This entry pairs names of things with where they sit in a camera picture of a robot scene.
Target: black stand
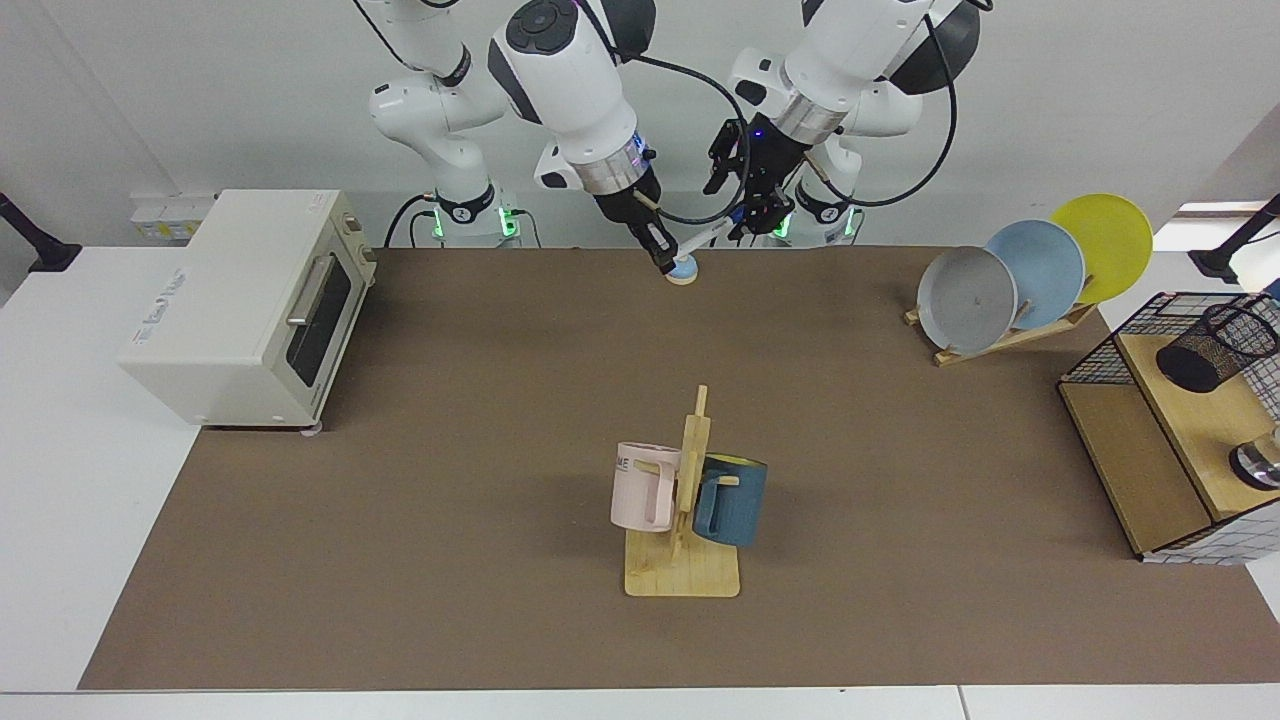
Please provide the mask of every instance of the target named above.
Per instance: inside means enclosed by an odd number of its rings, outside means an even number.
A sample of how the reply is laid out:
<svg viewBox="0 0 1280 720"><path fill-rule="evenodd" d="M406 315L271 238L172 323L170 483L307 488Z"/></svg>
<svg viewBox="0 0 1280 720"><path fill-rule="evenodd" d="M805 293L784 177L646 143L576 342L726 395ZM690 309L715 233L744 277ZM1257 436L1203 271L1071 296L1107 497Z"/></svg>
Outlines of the black stand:
<svg viewBox="0 0 1280 720"><path fill-rule="evenodd" d="M36 227L9 196L0 193L0 218L8 220L35 250L38 259L31 264L32 273L60 273L79 255L79 245L60 242L56 237Z"/></svg>
<svg viewBox="0 0 1280 720"><path fill-rule="evenodd" d="M1225 283L1234 284L1239 278L1235 277L1235 270L1231 269L1231 256L1248 245L1254 236L1262 232L1277 217L1280 217L1280 195L1272 197L1271 202L1267 202L1252 218L1245 220L1240 225L1240 229L1231 233L1231 237L1226 238L1226 242L1216 250L1192 250L1187 255L1190 256L1192 263L1196 263L1196 268L1206 278L1219 278Z"/></svg>

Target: white toaster oven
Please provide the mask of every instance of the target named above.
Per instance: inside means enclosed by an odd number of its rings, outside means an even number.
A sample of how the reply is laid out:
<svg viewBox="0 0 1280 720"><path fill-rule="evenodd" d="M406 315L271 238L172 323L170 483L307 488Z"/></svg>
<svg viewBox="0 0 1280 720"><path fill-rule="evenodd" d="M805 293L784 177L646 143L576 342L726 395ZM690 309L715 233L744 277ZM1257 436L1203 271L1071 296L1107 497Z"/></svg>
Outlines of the white toaster oven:
<svg viewBox="0 0 1280 720"><path fill-rule="evenodd" d="M120 366L197 425L320 421L375 263L335 190L228 190Z"/></svg>

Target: oven handle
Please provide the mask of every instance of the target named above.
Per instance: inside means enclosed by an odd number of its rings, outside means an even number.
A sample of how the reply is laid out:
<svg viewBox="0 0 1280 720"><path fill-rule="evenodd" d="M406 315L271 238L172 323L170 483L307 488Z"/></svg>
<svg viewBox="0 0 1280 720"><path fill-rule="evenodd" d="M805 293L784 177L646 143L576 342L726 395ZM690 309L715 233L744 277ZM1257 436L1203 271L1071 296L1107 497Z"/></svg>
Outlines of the oven handle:
<svg viewBox="0 0 1280 720"><path fill-rule="evenodd" d="M289 325L305 327L311 324L311 319L316 315L316 309L320 307L324 286L329 283L329 275L333 274L333 266L337 260L333 255L325 255L324 258L316 258L311 263L307 282L302 284L298 301L293 304L293 309L289 310L289 316L285 320Z"/></svg>

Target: mug handle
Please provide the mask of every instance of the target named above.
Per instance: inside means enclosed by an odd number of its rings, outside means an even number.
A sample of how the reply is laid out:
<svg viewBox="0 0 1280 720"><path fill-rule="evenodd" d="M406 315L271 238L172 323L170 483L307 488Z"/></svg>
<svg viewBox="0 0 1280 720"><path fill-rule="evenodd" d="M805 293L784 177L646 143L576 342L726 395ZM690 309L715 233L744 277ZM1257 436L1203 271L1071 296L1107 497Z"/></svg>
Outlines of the mug handle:
<svg viewBox="0 0 1280 720"><path fill-rule="evenodd" d="M710 505L712 516L707 521L707 534L708 539L719 537L719 503L716 502L716 496L719 493L721 486L740 486L742 480L736 475L719 475L710 482L703 483L703 497L707 498L707 503Z"/></svg>
<svg viewBox="0 0 1280 720"><path fill-rule="evenodd" d="M649 503L645 509L645 518L649 520L650 525L658 524L658 496L662 488L668 487L676 482L676 466L671 462L646 462L648 465L658 466L658 487L654 492L649 493Z"/></svg>

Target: plate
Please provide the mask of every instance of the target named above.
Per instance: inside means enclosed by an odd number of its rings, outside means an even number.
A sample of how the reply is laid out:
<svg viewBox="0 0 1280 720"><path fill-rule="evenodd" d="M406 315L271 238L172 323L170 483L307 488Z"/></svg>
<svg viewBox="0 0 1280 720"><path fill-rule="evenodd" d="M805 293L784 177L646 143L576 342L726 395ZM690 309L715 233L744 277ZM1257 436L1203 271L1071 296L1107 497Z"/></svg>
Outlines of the plate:
<svg viewBox="0 0 1280 720"><path fill-rule="evenodd" d="M1000 258L982 247L956 247L924 270L916 301L920 328L934 345L977 355L1014 324L1018 286Z"/></svg>
<svg viewBox="0 0 1280 720"><path fill-rule="evenodd" d="M1102 302L1123 293L1147 272L1155 247L1146 213L1119 195L1085 195L1062 205L1050 220L1080 243L1085 274L1093 279L1080 302Z"/></svg>
<svg viewBox="0 0 1280 720"><path fill-rule="evenodd" d="M1018 284L1018 305L1027 311L1014 320L1033 331L1066 315L1084 288L1084 254L1071 233L1048 220L1021 220L997 232L987 251L1004 260Z"/></svg>

